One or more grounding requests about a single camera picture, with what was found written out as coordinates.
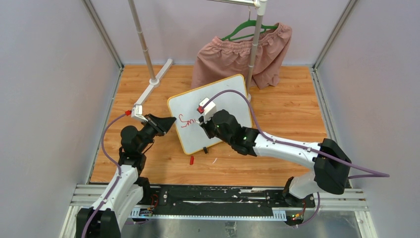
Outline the yellow framed whiteboard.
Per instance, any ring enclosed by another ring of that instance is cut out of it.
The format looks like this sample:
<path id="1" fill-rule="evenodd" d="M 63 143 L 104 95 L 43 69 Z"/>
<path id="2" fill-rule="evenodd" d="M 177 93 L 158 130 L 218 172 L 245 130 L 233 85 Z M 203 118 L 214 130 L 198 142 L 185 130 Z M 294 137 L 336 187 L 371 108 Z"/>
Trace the yellow framed whiteboard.
<path id="1" fill-rule="evenodd" d="M 204 98 L 211 98 L 224 90 L 235 90 L 246 96 L 246 84 L 244 76 L 236 74 L 231 77 L 183 92 L 170 97 L 167 105 L 171 116 L 176 118 L 174 124 L 186 155 L 194 154 L 204 147 L 209 148 L 221 142 L 218 138 L 209 139 L 204 130 L 195 123 L 199 120 L 197 108 Z M 223 93 L 213 100 L 216 110 L 226 110 L 233 115 L 241 126 L 253 125 L 252 116 L 245 100 L 236 93 Z"/>

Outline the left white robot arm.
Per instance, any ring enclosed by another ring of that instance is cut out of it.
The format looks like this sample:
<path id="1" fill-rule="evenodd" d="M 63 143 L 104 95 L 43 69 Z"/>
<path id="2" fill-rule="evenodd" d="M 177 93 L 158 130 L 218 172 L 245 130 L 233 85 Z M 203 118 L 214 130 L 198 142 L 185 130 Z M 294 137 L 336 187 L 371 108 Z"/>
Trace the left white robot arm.
<path id="1" fill-rule="evenodd" d="M 152 198 L 150 182 L 140 174 L 145 167 L 146 152 L 155 137 L 166 135 L 175 117 L 145 116 L 143 127 L 129 125 L 121 130 L 119 159 L 108 159 L 116 165 L 116 172 L 104 192 L 88 208 L 76 216 L 77 238 L 119 238 L 129 215 L 137 204 L 148 204 Z"/>

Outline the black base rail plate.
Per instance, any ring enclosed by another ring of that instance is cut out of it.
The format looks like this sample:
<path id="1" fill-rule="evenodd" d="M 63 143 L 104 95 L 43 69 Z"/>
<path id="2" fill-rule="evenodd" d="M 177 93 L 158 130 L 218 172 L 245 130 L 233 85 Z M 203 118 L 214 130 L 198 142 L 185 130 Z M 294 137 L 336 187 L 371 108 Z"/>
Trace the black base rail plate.
<path id="1" fill-rule="evenodd" d="M 152 184 L 150 196 L 130 214 L 145 219 L 203 219 L 285 221 L 292 213 L 368 211 L 361 189 L 348 188 L 342 195 L 320 192 L 289 205 L 281 187 L 204 186 Z"/>

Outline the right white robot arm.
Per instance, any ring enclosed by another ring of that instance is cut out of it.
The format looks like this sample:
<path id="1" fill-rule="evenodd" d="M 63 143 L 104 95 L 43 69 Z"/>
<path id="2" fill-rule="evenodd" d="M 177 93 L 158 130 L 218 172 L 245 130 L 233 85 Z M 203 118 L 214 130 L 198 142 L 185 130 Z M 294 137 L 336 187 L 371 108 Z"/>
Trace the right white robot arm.
<path id="1" fill-rule="evenodd" d="M 332 139 L 308 143 L 276 137 L 241 126 L 226 110 L 216 112 L 209 119 L 199 117 L 199 125 L 208 138 L 222 140 L 241 155 L 273 157 L 309 168 L 310 172 L 288 179 L 283 200 L 289 207 L 297 206 L 315 192 L 344 193 L 351 160 Z"/>

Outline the pink shorts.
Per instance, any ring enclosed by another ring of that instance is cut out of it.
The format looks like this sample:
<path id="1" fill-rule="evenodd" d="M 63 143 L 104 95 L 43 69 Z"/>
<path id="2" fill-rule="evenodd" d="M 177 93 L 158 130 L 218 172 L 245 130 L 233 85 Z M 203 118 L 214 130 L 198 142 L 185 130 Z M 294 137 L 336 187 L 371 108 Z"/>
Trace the pink shorts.
<path id="1" fill-rule="evenodd" d="M 282 23 L 276 23 L 275 27 L 259 36 L 251 80 L 251 86 L 259 89 L 279 83 L 280 67 L 291 43 L 292 28 Z M 231 42 L 214 37 L 197 54 L 191 88 L 236 74 L 247 76 L 252 43 L 252 40 Z"/>

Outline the silver clothes rack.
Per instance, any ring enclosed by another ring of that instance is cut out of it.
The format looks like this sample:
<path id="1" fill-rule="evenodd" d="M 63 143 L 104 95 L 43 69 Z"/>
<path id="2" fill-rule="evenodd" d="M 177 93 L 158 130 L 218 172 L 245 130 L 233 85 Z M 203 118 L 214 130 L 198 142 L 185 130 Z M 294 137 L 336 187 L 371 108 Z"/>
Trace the silver clothes rack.
<path id="1" fill-rule="evenodd" d="M 215 36 L 216 31 L 224 31 L 234 22 L 233 19 L 237 17 L 238 9 L 228 6 L 222 9 L 222 15 L 219 16 L 215 11 L 215 3 L 214 0 L 205 4 L 187 0 L 184 2 L 184 7 L 178 8 L 181 14 L 187 13 L 187 16 L 175 16 L 170 13 L 169 9 L 163 7 L 164 1 L 149 4 L 152 7 L 152 12 L 157 16 L 157 22 L 153 24 L 156 27 L 153 35 L 158 36 L 159 40 L 155 45 L 162 47 L 160 55 L 164 59 L 162 68 L 155 71 L 141 28 L 136 2 L 133 0 L 128 2 L 150 77 L 145 90 L 134 105 L 143 106 L 152 91 L 160 86 L 163 77 L 175 61 L 194 63 L 198 50 Z"/>

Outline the green clothes hanger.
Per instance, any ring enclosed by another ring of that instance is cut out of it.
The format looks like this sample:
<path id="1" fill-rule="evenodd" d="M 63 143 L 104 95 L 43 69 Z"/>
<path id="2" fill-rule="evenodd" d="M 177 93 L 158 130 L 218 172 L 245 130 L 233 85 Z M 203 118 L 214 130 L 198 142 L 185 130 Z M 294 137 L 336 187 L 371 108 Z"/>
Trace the green clothes hanger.
<path id="1" fill-rule="evenodd" d="M 262 23 L 262 16 L 257 16 L 256 19 L 251 18 L 252 10 L 248 7 L 248 18 L 246 21 L 240 23 L 230 34 L 222 37 L 223 41 L 239 41 L 255 36 L 255 31 L 262 34 L 268 30 L 275 30 L 277 25 L 264 25 Z"/>

